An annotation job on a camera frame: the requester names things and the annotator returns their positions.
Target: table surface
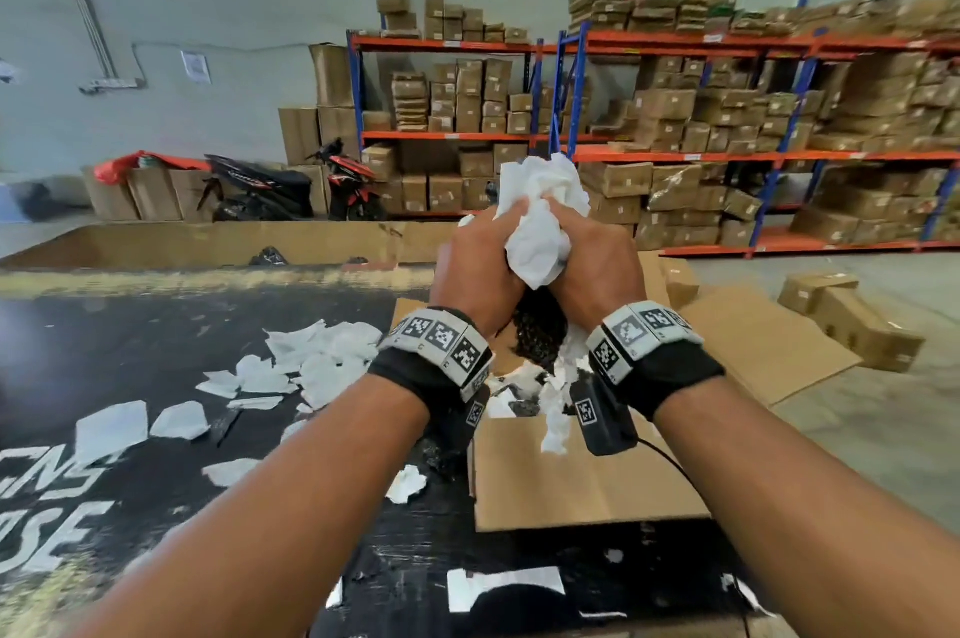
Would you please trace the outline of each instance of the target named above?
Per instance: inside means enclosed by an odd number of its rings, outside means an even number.
[[[152,421],[169,405],[198,400],[214,423],[227,403],[195,385],[203,371],[232,370],[244,354],[268,356],[263,329],[293,330],[324,318],[386,330],[396,298],[422,298],[428,282],[429,272],[418,270],[316,268],[0,275],[0,451],[8,455],[0,455],[0,482],[31,464],[10,457],[10,449],[65,444],[66,459],[78,418],[116,402],[146,401]],[[101,594],[130,560],[220,493],[200,473],[203,466],[265,457],[298,417],[299,399],[244,412],[219,447],[209,436],[193,443],[150,439],[76,496],[53,492],[84,478],[57,474],[43,483],[41,473],[13,497],[0,497],[0,633],[5,620],[58,620]],[[711,520],[478,534],[466,460],[438,463],[435,456],[428,441],[417,444],[408,462],[427,474],[425,491],[406,505],[384,499],[345,570],[343,606],[321,610],[313,634],[528,635],[744,610],[721,588],[722,573],[744,572]],[[75,509],[97,511],[91,502],[113,503],[79,524],[88,532],[76,544],[53,551],[61,559],[55,571],[18,569]],[[62,511],[48,514],[31,544],[30,518],[51,509]],[[26,515],[4,535],[3,515],[15,511]],[[608,548],[621,549],[623,561],[606,560]],[[484,595],[470,614],[449,612],[448,570],[546,565],[560,568],[566,596],[512,587]],[[584,616],[597,613],[626,618]]]

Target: scooter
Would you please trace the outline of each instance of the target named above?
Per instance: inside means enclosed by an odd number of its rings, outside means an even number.
[[[313,219],[310,178],[297,170],[271,170],[254,162],[240,162],[219,155],[205,156],[212,175],[200,196],[199,210],[208,195],[220,204],[214,221],[303,221]],[[224,183],[239,189],[225,194]]]
[[[387,211],[374,193],[375,173],[362,162],[343,156],[344,142],[337,137],[311,158],[326,165],[330,183],[331,221],[384,221]]]

